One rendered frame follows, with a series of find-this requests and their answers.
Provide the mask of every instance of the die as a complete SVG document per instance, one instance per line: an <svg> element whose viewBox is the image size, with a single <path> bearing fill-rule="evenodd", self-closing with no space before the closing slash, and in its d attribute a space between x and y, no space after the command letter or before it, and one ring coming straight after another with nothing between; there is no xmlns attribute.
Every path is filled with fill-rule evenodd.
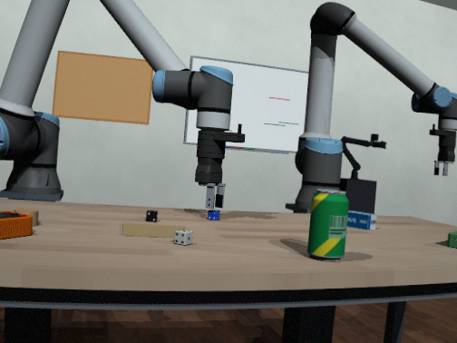
<svg viewBox="0 0 457 343"><path fill-rule="evenodd" d="M146 221L147 222L157 222L157 211L148 210L146 212Z"/></svg>
<svg viewBox="0 0 457 343"><path fill-rule="evenodd" d="M176 230L174 243L179 245L190 245L192 243L192 231Z"/></svg>
<svg viewBox="0 0 457 343"><path fill-rule="evenodd" d="M220 211L208 211L208 220L218 221L220 220Z"/></svg>

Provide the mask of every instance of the table leg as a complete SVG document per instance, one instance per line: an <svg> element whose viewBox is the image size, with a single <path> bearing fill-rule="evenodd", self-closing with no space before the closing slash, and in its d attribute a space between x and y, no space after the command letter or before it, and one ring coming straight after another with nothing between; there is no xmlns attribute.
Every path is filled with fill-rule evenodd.
<svg viewBox="0 0 457 343"><path fill-rule="evenodd" d="M5 343L51 343L51 309L5 308Z"/></svg>
<svg viewBox="0 0 457 343"><path fill-rule="evenodd" d="M401 343L406 301L389 302L385 322L384 343Z"/></svg>
<svg viewBox="0 0 457 343"><path fill-rule="evenodd" d="M282 343L332 343L335 306L286 308Z"/></svg>

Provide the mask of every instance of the wooden floor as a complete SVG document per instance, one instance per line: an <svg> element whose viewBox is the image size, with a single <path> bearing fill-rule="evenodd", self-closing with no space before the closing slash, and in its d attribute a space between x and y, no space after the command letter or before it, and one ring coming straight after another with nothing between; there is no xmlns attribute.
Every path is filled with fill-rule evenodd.
<svg viewBox="0 0 457 343"><path fill-rule="evenodd" d="M336 307L333 343L383 342L387 304ZM53 343L280 343L283 309L53 309ZM5 310L0 309L0 343ZM402 343L457 343L457 299L408 302Z"/></svg>

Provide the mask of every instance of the soda can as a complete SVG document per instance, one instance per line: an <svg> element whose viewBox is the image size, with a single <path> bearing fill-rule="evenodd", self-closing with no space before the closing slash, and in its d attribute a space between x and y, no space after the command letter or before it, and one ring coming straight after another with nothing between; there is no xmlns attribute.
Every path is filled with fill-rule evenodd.
<svg viewBox="0 0 457 343"><path fill-rule="evenodd" d="M345 255L349 200L345 191L316 190L311 202L308 254L323 261L339 261Z"/></svg>

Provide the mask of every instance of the wooden table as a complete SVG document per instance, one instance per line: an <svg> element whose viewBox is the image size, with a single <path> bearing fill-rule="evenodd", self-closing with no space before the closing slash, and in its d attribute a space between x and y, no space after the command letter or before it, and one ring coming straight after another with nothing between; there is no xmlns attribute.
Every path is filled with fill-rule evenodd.
<svg viewBox="0 0 457 343"><path fill-rule="evenodd" d="M122 236L123 223L146 223L146 207L0 208L36 209L40 221L31 236L0 240L7 343L17 334L25 343L27 331L50 341L51 309L257 308L286 308L285 343L331 342L336 305L374 302L389 302L385 341L399 342L407 300L457 297L457 249L446 246L456 227L427 220L378 216L376 230L348 228L345 256L323 262L306 252L308 214L221 211L207 220L205 210L149 207L157 225L193 231L181 246Z"/></svg>

